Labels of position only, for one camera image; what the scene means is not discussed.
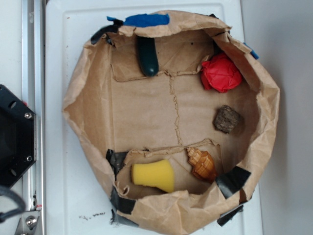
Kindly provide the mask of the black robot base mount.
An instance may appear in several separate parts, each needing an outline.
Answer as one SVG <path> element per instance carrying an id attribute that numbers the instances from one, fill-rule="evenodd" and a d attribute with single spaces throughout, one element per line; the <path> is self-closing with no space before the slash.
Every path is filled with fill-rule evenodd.
<path id="1" fill-rule="evenodd" d="M 35 162 L 35 114 L 0 86 L 0 184 L 11 188 Z"/>

